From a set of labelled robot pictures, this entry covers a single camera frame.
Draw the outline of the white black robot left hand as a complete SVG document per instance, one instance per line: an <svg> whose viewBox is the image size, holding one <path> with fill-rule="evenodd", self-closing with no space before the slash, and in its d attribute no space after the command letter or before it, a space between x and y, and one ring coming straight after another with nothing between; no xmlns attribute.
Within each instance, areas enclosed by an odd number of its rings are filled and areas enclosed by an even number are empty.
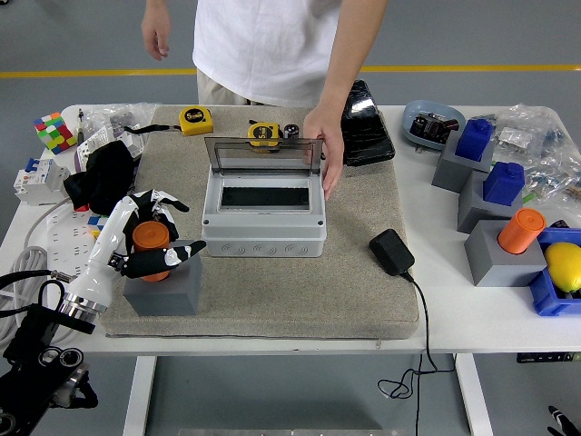
<svg viewBox="0 0 581 436"><path fill-rule="evenodd" d="M130 194L120 200L97 238L85 270L64 292L59 311L79 310L89 315L105 312L113 300L113 286L120 277L135 279L166 273L201 251L206 246L204 241L131 252L133 229L152 218L161 221L172 242L177 239L175 222L167 209L169 205L184 213L189 211L177 198L158 190Z"/></svg>

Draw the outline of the person's left hand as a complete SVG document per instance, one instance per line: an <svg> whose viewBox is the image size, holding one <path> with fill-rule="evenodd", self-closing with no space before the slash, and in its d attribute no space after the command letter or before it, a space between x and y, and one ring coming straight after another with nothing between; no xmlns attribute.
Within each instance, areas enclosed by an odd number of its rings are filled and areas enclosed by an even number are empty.
<svg viewBox="0 0 581 436"><path fill-rule="evenodd" d="M319 103L304 119L303 131L309 139L323 141L325 169L322 187L324 197L329 200L343 172L344 142L340 128L342 109L334 105Z"/></svg>

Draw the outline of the person's right hand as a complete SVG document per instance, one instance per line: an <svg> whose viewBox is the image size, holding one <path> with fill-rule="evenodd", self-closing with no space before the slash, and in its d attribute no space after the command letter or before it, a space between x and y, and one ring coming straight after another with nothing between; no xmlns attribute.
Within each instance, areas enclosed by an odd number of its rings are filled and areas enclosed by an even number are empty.
<svg viewBox="0 0 581 436"><path fill-rule="evenodd" d="M162 61L169 54L171 18L161 10L146 10L142 20L143 43L146 52L155 60Z"/></svg>

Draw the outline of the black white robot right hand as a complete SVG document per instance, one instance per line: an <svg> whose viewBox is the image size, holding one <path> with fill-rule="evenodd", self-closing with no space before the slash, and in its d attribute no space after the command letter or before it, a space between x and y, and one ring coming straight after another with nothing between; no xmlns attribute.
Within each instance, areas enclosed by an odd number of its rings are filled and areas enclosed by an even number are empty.
<svg viewBox="0 0 581 436"><path fill-rule="evenodd" d="M571 422L571 420L567 418L567 416L561 410L552 405L549 405L547 408L559 426L559 430L555 429L554 427L547 426L547 431L551 435L580 436L580 430L573 422Z"/></svg>

